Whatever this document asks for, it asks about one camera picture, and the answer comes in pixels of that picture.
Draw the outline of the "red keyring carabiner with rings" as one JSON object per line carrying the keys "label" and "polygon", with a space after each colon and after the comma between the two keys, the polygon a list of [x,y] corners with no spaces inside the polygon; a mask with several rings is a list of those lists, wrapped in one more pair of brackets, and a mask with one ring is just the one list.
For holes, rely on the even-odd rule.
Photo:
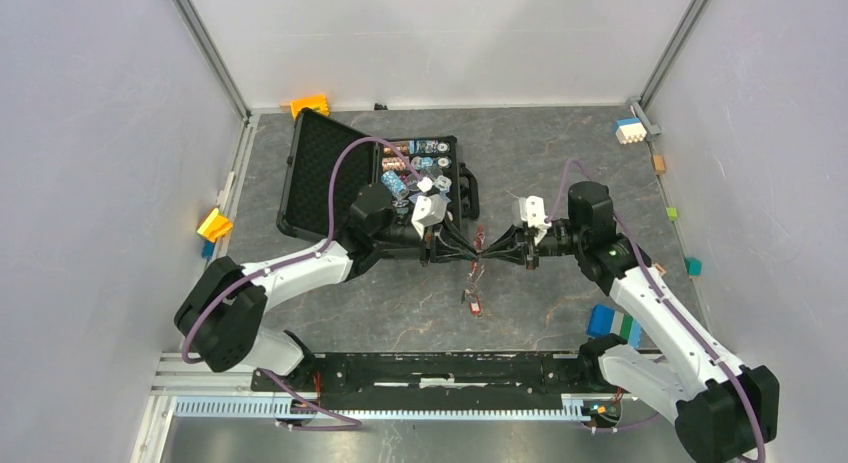
{"label": "red keyring carabiner with rings", "polygon": [[[478,250],[478,253],[483,250],[485,239],[485,229],[482,224],[479,224],[473,240],[473,245]],[[480,261],[471,263],[470,271],[467,275],[467,285],[466,288],[463,290],[462,294],[463,302],[468,304],[470,301],[477,300],[481,304],[478,290],[478,281],[482,277],[484,272],[485,267]]]}

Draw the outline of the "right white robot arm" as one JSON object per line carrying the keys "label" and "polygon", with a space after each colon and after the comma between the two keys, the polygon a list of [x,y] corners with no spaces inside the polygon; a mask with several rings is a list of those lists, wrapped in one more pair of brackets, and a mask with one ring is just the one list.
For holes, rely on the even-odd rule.
{"label": "right white robot arm", "polygon": [[581,181],[567,191],[567,217],[543,214],[543,201],[518,204],[518,221],[482,251],[486,259],[538,266],[572,256],[582,274],[649,335],[663,361],[626,338],[597,337],[579,349],[577,375],[591,391],[619,387],[674,427],[696,462],[763,462],[777,433],[780,385],[765,365],[751,368],[693,317],[618,220],[607,186]]}

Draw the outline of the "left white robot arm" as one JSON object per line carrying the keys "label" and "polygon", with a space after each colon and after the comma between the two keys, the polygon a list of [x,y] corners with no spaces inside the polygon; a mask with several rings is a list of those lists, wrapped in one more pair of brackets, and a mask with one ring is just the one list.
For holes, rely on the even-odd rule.
{"label": "left white robot arm", "polygon": [[448,217],[441,196],[418,197],[407,217],[406,223],[397,223],[389,190],[370,184],[359,190],[330,236],[305,250],[250,264],[229,256],[215,259],[174,317],[184,337],[184,362],[204,363],[216,373],[245,364],[275,373],[290,390],[306,388],[314,364],[293,334],[263,328],[270,309],[353,280],[381,259],[417,258],[424,265],[478,259],[478,251]]}

